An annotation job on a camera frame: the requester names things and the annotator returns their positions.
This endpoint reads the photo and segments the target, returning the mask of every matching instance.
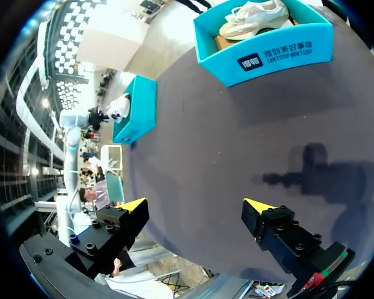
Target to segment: floor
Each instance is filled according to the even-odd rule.
[[[222,0],[211,0],[213,5],[222,3]],[[203,6],[195,4],[202,10]],[[158,16],[152,20],[150,30],[146,35],[143,45],[140,47],[134,58],[130,61],[124,72],[118,72],[112,80],[103,107],[106,107],[112,100],[118,98],[133,80],[135,75],[142,75],[147,78],[156,79],[171,64],[178,60],[183,54],[194,47],[193,19],[197,14],[176,1],[168,3]],[[104,123],[101,130],[102,144],[112,143],[111,123]],[[191,262],[172,257],[149,265],[155,275],[172,272],[176,269],[185,268],[180,273],[180,284],[191,288],[203,283],[205,277],[203,269]],[[364,269],[364,265],[346,272],[341,279],[355,279]],[[278,298],[287,298],[286,292]]]

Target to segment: cable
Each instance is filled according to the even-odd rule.
[[[346,280],[346,281],[343,281],[343,282],[334,282],[334,283],[329,283],[329,284],[326,284],[324,286],[319,286],[317,288],[314,288],[314,289],[308,289],[307,291],[304,291],[302,293],[298,293],[296,294],[296,296],[292,296],[290,299],[293,299],[293,298],[296,298],[296,299],[305,299],[305,298],[310,298],[318,293],[322,293],[324,291],[327,291],[331,288],[337,288],[337,287],[340,287],[342,285],[346,285],[346,286],[349,286],[351,287],[352,285],[354,285],[356,283],[355,280]]]

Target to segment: person's hand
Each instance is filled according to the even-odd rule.
[[[114,266],[114,270],[112,272],[112,276],[115,277],[119,275],[120,273],[119,268],[122,266],[122,262],[120,261],[120,259],[113,260],[113,266]]]

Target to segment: ceiling light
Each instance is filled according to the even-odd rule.
[[[83,3],[83,4],[82,4],[82,8],[83,8],[83,9],[88,9],[88,8],[90,7],[90,5],[91,5],[91,4],[88,3],[88,2]]]
[[[78,33],[79,33],[78,27],[72,28],[72,30],[70,31],[71,36],[77,36]]]
[[[61,27],[60,35],[64,36],[65,33],[67,33],[67,28],[66,27]]]
[[[66,14],[64,17],[64,22],[69,22],[72,18],[72,14]]]
[[[49,105],[50,105],[49,100],[46,99],[46,98],[44,98],[44,99],[42,100],[42,106],[43,106],[44,108],[48,108]]]
[[[81,22],[80,25],[79,25],[79,29],[80,30],[85,30],[87,27],[87,23],[86,22]]]
[[[75,41],[76,42],[81,42],[82,41],[82,35],[78,34],[77,36],[75,36]]]
[[[68,25],[67,25],[67,28],[68,28],[68,29],[72,29],[72,28],[74,27],[74,25],[75,25],[75,22],[74,22],[74,21],[70,21],[70,22],[68,23]]]
[[[74,8],[74,11],[72,11],[73,16],[77,16],[80,13],[80,6],[77,6]]]
[[[78,14],[77,17],[75,18],[76,23],[81,23],[83,22],[83,18],[85,17],[84,14]]]

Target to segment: screw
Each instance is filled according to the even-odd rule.
[[[91,255],[94,255],[97,252],[97,247],[95,246],[94,243],[87,243],[86,249],[87,249],[87,252]]]
[[[93,221],[92,221],[92,226],[93,226],[95,229],[99,229],[99,228],[100,228],[100,223],[99,223],[99,221],[97,221],[97,220],[93,220]]]
[[[106,226],[105,226],[105,229],[107,230],[107,232],[108,232],[109,234],[113,234],[113,233],[115,232],[115,228],[114,228],[113,225],[111,225],[111,224],[106,225]]]
[[[32,259],[35,263],[40,263],[42,261],[42,257],[38,254],[34,254]]]
[[[44,249],[44,254],[51,255],[52,254],[52,249],[51,248]]]
[[[299,243],[298,245],[295,246],[296,250],[304,250],[305,246],[302,243]]]

